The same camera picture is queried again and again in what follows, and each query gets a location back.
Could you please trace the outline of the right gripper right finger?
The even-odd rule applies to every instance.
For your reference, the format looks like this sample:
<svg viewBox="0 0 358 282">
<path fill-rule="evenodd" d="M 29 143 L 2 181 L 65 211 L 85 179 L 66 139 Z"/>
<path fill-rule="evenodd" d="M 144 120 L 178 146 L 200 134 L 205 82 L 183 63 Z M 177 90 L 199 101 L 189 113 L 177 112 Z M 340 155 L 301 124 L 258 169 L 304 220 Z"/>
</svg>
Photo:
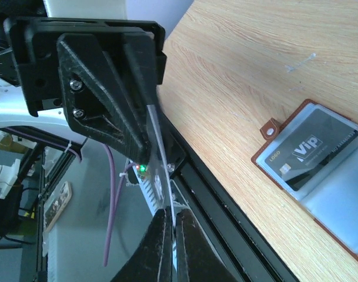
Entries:
<svg viewBox="0 0 358 282">
<path fill-rule="evenodd" d="M 178 281 L 236 281 L 217 258 L 191 210 L 176 215 L 175 232 Z"/>
</svg>

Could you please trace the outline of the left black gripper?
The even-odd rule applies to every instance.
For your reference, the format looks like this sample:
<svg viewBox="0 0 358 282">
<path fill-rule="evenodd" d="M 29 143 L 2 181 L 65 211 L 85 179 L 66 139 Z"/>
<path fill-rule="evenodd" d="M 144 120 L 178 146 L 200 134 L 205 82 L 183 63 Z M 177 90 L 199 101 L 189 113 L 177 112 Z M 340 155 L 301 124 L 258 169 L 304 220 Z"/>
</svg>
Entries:
<svg viewBox="0 0 358 282">
<path fill-rule="evenodd" d="M 158 104 L 164 27 L 153 21 L 17 17 L 4 28 L 32 116 L 54 108 L 53 100 L 62 96 L 74 132 L 135 162 L 149 160 L 141 123 L 147 106 Z"/>
</svg>

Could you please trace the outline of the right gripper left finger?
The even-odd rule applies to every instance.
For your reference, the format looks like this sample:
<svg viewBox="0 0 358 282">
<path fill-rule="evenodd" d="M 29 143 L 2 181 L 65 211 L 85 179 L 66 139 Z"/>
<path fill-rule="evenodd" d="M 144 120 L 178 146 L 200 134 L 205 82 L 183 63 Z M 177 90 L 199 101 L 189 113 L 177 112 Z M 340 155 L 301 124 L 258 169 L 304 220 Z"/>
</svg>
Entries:
<svg viewBox="0 0 358 282">
<path fill-rule="evenodd" d="M 157 282 L 172 280 L 172 216 L 159 209 L 132 257 L 112 281 Z"/>
</svg>

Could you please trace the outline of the clear plastic card sleeve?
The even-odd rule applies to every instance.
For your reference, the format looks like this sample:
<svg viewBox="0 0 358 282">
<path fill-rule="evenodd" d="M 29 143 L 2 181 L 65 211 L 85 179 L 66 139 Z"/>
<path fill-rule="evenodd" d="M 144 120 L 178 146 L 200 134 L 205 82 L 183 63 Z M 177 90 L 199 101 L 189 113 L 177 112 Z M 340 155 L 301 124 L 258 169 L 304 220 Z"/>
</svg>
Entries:
<svg viewBox="0 0 358 282">
<path fill-rule="evenodd" d="M 159 208 L 168 208 L 170 211 L 172 226 L 176 227 L 176 215 L 173 206 L 172 188 L 170 185 L 168 163 L 163 144 L 162 131 L 159 124 L 156 106 L 147 105 L 147 133 L 150 141 L 150 159 L 148 170 L 150 171 L 151 184 L 154 189 Z"/>
</svg>

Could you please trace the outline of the brown leather card holder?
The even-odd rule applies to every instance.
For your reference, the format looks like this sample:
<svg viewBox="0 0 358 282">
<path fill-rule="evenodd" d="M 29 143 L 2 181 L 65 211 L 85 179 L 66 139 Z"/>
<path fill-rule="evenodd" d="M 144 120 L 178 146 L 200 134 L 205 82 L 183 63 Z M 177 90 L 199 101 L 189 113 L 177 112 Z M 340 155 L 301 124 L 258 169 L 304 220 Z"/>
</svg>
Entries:
<svg viewBox="0 0 358 282">
<path fill-rule="evenodd" d="M 358 124 L 306 99 L 260 133 L 252 163 L 358 262 Z"/>
</svg>

